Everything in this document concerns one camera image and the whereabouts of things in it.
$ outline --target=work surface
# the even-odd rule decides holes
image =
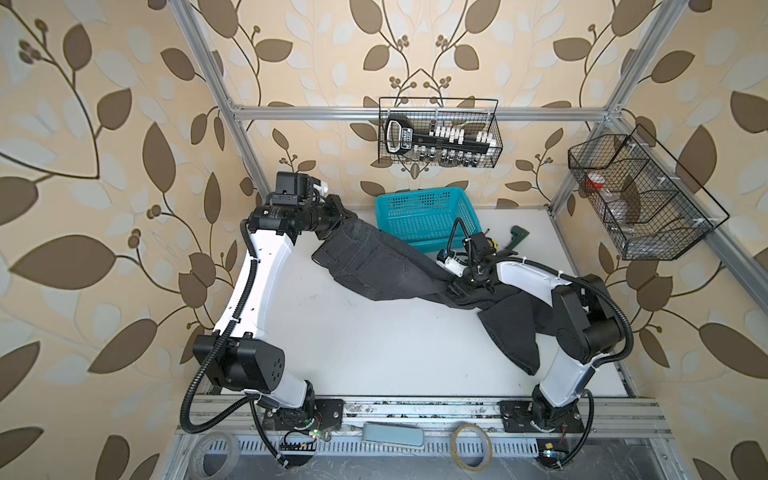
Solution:
[[[373,210],[357,212],[376,224]],[[509,228],[531,234],[521,256],[565,273],[571,267],[543,210],[477,210],[483,229],[504,246]],[[334,282],[315,264],[321,242],[302,234],[278,279],[266,340],[282,348],[286,368],[318,395],[529,396],[557,352],[538,335],[541,368],[529,376],[496,347],[477,317],[421,299],[374,302]],[[589,382],[596,396],[626,396],[614,366]]]

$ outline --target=basket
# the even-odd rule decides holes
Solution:
[[[458,187],[417,190],[376,198],[379,229],[404,240],[422,253],[437,252],[448,244],[453,223],[464,220],[470,234],[480,232],[480,222],[464,190]],[[463,248],[457,234],[452,249]]]
[[[493,168],[503,149],[497,106],[484,98],[381,97],[379,163],[416,173],[414,165]],[[396,144],[390,141],[395,118],[404,130]]]
[[[571,147],[568,168],[623,260],[675,260],[730,215],[648,131],[608,134]],[[648,149],[676,163],[668,174]],[[705,200],[709,212],[699,207]]]

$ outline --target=green tool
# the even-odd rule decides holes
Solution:
[[[513,250],[517,245],[520,244],[529,234],[529,232],[523,228],[515,225],[509,230],[509,233],[512,234],[512,239],[509,241],[506,247],[504,247],[504,250]]]

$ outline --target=black mounting plate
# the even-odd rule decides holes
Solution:
[[[504,400],[498,403],[498,410],[502,414],[504,431],[507,433],[541,433],[531,425],[531,414],[528,412],[530,400]],[[572,408],[573,412],[565,416],[564,422],[567,433],[582,433],[584,425],[580,419],[574,417],[578,413],[576,405]]]
[[[344,417],[344,401],[339,399],[317,399],[315,400],[315,411],[323,416],[318,430],[338,429]],[[261,425],[265,430],[292,430],[283,424],[277,415],[272,415],[271,417],[265,415]]]

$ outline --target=light blue case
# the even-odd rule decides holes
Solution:
[[[362,426],[362,440],[407,449],[424,448],[424,432],[421,429],[396,425],[366,423]]]

